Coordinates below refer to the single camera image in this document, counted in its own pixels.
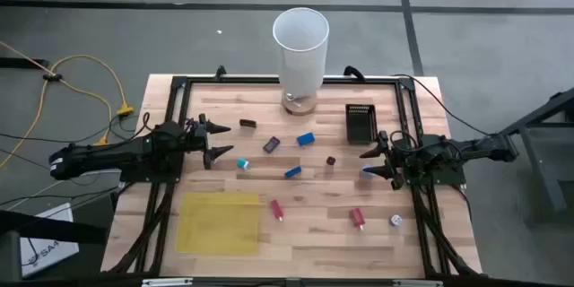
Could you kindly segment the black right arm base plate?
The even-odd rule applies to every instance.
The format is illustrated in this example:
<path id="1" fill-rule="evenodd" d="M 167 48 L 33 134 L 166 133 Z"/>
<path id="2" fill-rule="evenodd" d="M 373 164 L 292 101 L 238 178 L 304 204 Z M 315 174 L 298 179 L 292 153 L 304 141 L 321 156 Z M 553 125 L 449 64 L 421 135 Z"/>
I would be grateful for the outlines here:
<path id="1" fill-rule="evenodd" d="M 419 151 L 404 160 L 404 173 L 412 185 L 460 185 L 465 183 L 462 159 L 457 152 Z"/>

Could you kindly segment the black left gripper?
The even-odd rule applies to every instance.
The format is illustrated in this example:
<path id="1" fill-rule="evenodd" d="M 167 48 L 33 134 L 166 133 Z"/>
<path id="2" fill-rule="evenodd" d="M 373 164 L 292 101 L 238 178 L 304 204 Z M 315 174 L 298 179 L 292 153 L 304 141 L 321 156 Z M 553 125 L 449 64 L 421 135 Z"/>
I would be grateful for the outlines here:
<path id="1" fill-rule="evenodd" d="M 219 134 L 229 132 L 228 126 L 220 126 L 200 114 L 198 120 L 189 119 L 184 126 L 183 133 L 178 139 L 179 148 L 183 152 L 203 152 L 203 164 L 206 170 L 210 170 L 217 158 L 234 148 L 233 145 L 212 147 L 207 149 L 207 133 Z"/>

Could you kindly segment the black beam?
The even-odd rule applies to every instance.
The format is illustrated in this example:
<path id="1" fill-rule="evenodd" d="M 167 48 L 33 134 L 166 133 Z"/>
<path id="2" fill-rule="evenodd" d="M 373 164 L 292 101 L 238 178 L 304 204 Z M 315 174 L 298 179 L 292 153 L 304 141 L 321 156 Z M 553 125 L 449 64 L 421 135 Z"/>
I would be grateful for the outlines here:
<path id="1" fill-rule="evenodd" d="M 0 211 L 0 235 L 9 231 L 18 232 L 24 238 L 84 244 L 103 244 L 108 238 L 107 229 L 89 223 Z"/>

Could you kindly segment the black plastic mesh basket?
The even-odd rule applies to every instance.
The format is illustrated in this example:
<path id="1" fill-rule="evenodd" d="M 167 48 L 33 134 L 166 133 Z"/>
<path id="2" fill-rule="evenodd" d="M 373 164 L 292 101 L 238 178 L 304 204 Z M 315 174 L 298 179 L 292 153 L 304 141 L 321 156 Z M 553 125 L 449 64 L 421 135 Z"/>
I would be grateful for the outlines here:
<path id="1" fill-rule="evenodd" d="M 349 144 L 370 144 L 376 140 L 376 109 L 368 104 L 345 105 L 346 137 Z"/>

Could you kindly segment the silver rail bracket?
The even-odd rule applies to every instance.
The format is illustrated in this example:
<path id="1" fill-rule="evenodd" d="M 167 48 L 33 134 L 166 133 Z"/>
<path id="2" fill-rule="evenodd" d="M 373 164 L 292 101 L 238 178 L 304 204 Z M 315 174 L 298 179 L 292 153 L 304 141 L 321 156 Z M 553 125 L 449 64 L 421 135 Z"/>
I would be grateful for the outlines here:
<path id="1" fill-rule="evenodd" d="M 432 280 L 397 279 L 392 281 L 392 287 L 444 287 L 444 284 Z"/>
<path id="2" fill-rule="evenodd" d="M 154 278 L 142 280 L 141 287 L 189 287 L 193 285 L 192 278 Z"/>

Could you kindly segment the black floor bar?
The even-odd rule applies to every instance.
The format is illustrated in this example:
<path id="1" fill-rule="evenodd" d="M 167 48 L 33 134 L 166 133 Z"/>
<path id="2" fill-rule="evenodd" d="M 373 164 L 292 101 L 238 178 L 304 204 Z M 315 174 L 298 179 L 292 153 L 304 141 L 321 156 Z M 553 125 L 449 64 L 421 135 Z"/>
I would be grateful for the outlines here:
<path id="1" fill-rule="evenodd" d="M 32 61 L 25 58 L 0 57 L 0 68 L 14 69 L 41 69 L 48 68 L 49 62 L 44 59 L 33 59 Z"/>

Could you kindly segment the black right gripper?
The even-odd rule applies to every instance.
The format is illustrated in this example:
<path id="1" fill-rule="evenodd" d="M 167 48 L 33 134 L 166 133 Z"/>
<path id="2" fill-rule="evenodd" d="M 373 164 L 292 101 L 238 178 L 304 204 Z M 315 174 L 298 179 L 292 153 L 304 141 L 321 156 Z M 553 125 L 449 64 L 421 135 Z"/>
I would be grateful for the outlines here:
<path id="1" fill-rule="evenodd" d="M 415 149 L 415 139 L 410 135 L 404 135 L 400 139 L 395 139 L 391 135 L 389 142 L 391 143 L 391 152 L 389 153 L 389 164 L 391 166 L 375 166 L 364 168 L 363 170 L 369 174 L 390 179 L 391 187 L 394 190 L 399 190 L 404 185 L 404 177 L 402 174 L 406 176 L 412 176 L 414 174 L 413 165 L 409 161 L 409 158 L 413 155 L 413 150 Z M 376 158 L 389 150 L 386 131 L 378 132 L 376 144 L 373 149 L 361 154 L 360 158 Z"/>

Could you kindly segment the yellow translucent plastic bin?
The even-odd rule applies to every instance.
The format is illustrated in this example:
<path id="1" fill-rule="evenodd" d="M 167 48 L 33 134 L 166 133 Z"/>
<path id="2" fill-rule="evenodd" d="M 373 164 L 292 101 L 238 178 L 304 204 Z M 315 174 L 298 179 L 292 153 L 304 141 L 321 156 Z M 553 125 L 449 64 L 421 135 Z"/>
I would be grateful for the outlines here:
<path id="1" fill-rule="evenodd" d="M 175 250 L 209 256 L 258 252 L 259 195 L 187 193 L 178 212 Z"/>

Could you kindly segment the round wooden lamp base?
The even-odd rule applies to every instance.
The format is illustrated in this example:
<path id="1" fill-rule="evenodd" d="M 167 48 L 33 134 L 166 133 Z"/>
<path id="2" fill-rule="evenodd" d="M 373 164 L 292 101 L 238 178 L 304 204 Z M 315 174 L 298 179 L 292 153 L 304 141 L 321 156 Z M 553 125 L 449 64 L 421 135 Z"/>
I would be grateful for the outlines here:
<path id="1" fill-rule="evenodd" d="M 316 110 L 316 93 L 306 96 L 294 96 L 284 91 L 282 93 L 282 105 L 284 109 L 294 116 L 307 116 Z"/>

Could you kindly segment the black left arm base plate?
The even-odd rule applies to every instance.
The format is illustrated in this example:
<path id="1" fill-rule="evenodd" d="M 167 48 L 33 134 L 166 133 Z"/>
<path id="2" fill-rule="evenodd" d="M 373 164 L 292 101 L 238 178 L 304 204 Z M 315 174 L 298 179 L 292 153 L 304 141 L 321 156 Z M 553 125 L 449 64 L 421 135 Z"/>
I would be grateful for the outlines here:
<path id="1" fill-rule="evenodd" d="M 120 181 L 126 183 L 175 183 L 180 178 L 183 162 L 183 152 L 155 153 L 148 158 L 138 158 L 120 168 Z"/>

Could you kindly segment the white cylindrical lamp shade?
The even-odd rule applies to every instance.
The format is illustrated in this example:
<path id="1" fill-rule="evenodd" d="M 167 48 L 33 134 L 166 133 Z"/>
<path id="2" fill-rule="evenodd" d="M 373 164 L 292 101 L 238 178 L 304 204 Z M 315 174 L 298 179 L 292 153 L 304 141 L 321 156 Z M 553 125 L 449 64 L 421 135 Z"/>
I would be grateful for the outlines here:
<path id="1" fill-rule="evenodd" d="M 278 46 L 278 76 L 293 98 L 315 96 L 323 83 L 330 26 L 326 17 L 307 7 L 277 16 L 272 33 Z"/>

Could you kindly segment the white printed box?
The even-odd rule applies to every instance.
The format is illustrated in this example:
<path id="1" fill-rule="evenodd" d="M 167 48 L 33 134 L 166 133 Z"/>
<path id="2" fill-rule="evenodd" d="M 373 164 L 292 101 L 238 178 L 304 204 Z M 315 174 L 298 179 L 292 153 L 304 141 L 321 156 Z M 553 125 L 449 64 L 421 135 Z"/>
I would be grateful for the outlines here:
<path id="1" fill-rule="evenodd" d="M 38 213 L 41 218 L 73 222 L 74 217 L 70 209 L 71 204 L 65 203 Z M 38 273 L 58 262 L 65 260 L 79 252 L 79 245 L 75 242 L 63 242 L 54 239 L 20 238 L 22 256 L 22 276 L 24 278 Z"/>

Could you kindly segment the grey metal stand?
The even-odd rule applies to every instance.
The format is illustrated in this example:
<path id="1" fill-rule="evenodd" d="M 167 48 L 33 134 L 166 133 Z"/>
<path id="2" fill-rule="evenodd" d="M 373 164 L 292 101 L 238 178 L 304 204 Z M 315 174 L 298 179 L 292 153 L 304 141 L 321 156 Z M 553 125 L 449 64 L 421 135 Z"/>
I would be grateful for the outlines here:
<path id="1" fill-rule="evenodd" d="M 502 133 L 521 136 L 532 172 L 544 188 L 545 199 L 533 219 L 574 224 L 574 87 L 555 93 Z"/>

